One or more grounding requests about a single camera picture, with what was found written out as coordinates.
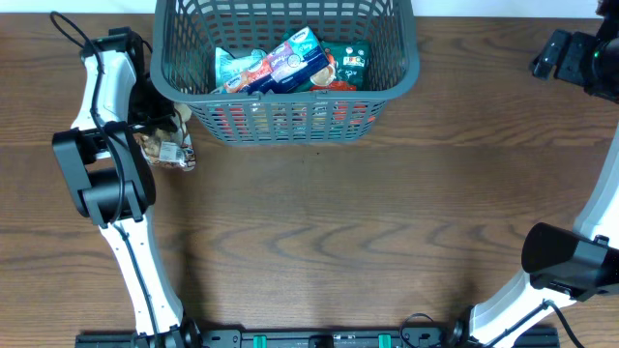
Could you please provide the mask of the blue Kleenex tissue pack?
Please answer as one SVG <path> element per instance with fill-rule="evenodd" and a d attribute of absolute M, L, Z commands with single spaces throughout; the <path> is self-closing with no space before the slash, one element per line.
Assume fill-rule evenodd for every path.
<path fill-rule="evenodd" d="M 233 74 L 213 94 L 292 93 L 329 65 L 318 38 L 308 27 L 288 36 L 264 57 Z"/>

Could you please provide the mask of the grey plastic basket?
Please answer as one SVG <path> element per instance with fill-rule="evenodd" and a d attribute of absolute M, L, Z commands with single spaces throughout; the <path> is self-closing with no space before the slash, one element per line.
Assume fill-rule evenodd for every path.
<path fill-rule="evenodd" d="M 330 42 L 370 45 L 359 91 L 216 93 L 215 53 L 270 51 L 308 27 Z M 354 141 L 420 71 L 416 17 L 407 0 L 176 1 L 156 4 L 151 77 L 166 98 L 186 104 L 230 145 Z"/>

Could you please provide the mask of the mint green snack packet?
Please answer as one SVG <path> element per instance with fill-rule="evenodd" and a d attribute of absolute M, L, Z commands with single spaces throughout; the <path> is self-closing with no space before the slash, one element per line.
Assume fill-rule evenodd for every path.
<path fill-rule="evenodd" d="M 215 52 L 216 87 L 222 87 L 226 81 L 260 61 L 266 55 L 267 53 L 262 49 L 253 49 L 250 55 L 235 58 L 228 51 L 217 47 Z"/>

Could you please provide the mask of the orange spaghetti packet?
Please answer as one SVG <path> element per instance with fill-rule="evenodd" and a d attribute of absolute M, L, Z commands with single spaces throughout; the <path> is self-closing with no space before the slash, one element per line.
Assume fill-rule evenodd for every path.
<path fill-rule="evenodd" d="M 220 140 L 240 143 L 348 141 L 365 135 L 384 102 L 254 102 L 207 109 L 207 128 Z"/>

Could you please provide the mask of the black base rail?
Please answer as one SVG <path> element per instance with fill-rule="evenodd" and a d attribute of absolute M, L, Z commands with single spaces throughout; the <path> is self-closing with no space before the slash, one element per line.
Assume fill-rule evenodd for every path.
<path fill-rule="evenodd" d="M 185 324 L 168 333 L 83 333 L 75 337 L 75 348 L 199 347 L 199 348 L 403 348 L 449 347 L 447 330 L 425 322 L 398 329 L 243 331 L 235 329 L 200 331 Z"/>

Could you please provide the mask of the beige dried mushroom bag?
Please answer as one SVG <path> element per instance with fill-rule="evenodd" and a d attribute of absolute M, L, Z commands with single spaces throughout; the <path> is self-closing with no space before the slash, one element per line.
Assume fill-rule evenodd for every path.
<path fill-rule="evenodd" d="M 173 114 L 169 121 L 176 130 L 165 130 L 162 126 L 154 126 L 149 130 L 139 130 L 133 138 L 149 165 L 191 171 L 196 165 L 192 139 L 187 128 L 192 111 L 182 103 L 175 102 L 173 106 Z"/>

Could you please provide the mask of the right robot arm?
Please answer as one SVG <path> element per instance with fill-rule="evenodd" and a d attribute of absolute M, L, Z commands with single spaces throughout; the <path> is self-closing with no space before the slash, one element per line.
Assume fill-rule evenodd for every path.
<path fill-rule="evenodd" d="M 618 101 L 618 2 L 599 2 L 594 35 L 556 30 L 529 69 L 591 96 Z M 521 267 L 489 300 L 470 307 L 444 341 L 447 347 L 514 347 L 550 313 L 618 292 L 618 143 L 608 149 L 594 190 L 571 229 L 535 224 Z"/>

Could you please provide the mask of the green Nescafe coffee bag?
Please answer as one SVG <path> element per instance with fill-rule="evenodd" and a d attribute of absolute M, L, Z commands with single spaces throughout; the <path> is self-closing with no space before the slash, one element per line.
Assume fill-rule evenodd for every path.
<path fill-rule="evenodd" d="M 329 65 L 301 83 L 293 93 L 308 91 L 358 91 L 368 75 L 371 47 L 360 40 L 352 43 L 320 40 Z"/>

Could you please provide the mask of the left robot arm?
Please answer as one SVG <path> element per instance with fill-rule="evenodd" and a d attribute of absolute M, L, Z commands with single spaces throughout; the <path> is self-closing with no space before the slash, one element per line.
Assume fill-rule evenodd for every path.
<path fill-rule="evenodd" d="M 82 106 L 52 149 L 78 212 L 99 227 L 130 293 L 133 333 L 82 333 L 77 347 L 199 347 L 199 328 L 187 317 L 162 265 L 152 231 L 155 180 L 136 137 L 181 128 L 173 103 L 145 71 L 148 45 L 129 27 L 83 39 L 87 71 Z"/>

